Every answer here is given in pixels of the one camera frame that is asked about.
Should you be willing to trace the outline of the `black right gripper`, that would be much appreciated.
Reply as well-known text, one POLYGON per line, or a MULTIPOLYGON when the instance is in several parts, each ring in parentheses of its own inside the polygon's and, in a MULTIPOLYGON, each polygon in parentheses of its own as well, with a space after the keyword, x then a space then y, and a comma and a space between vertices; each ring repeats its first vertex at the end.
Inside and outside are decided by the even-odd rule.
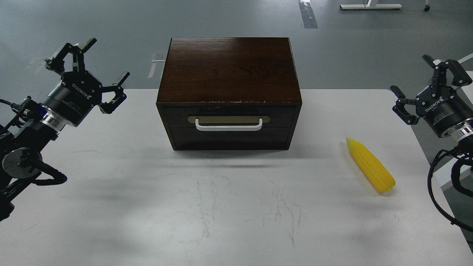
POLYGON ((472 109, 457 95, 456 91, 447 86, 447 72, 453 75, 452 86, 462 87, 472 83, 472 78, 463 66, 456 60, 436 61, 429 55, 423 55, 427 64, 433 68, 431 86, 427 86, 417 96, 416 100, 406 98, 405 94, 395 85, 390 90, 397 97, 392 110, 407 125, 416 125, 421 118, 425 120, 438 138, 451 135, 462 127, 472 127, 472 109), (406 105, 416 107, 419 116, 412 115, 406 105))

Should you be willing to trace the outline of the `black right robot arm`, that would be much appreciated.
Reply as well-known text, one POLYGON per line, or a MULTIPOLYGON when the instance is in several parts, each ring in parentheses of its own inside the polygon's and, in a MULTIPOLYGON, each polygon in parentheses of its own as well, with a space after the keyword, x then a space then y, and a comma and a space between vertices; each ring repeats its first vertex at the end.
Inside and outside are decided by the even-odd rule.
POLYGON ((448 59, 441 61, 429 55, 423 55, 424 61, 433 69, 431 84, 422 90, 414 99, 406 98, 397 87, 390 90, 397 97, 392 110, 407 125, 415 125, 423 119, 439 138, 451 137, 457 143, 451 150, 440 150, 432 160, 427 177, 430 198, 442 216, 466 231, 472 226, 460 222, 449 215, 436 201, 432 191, 433 172, 436 165, 446 156, 456 158, 451 168, 450 178, 454 189, 468 197, 473 192, 461 185, 460 171, 463 166, 472 166, 472 109, 458 96, 456 89, 472 83, 472 78, 458 61, 448 59))

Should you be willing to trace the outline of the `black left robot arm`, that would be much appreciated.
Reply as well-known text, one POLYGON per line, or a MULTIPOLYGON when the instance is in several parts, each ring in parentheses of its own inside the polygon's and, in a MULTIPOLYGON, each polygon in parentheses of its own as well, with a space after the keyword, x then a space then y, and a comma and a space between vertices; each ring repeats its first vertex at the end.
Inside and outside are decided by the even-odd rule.
POLYGON ((129 72, 117 83, 103 86, 85 68, 84 54, 96 41, 92 38, 85 45, 66 43, 45 60, 46 69, 61 80, 41 102, 30 96, 19 104, 1 100, 15 114, 6 126, 1 126, 1 220, 10 217, 14 210, 12 200, 30 184, 66 182, 66 175, 45 163, 41 154, 65 126, 77 127, 95 106, 102 113, 113 113, 125 101, 123 83, 129 72))

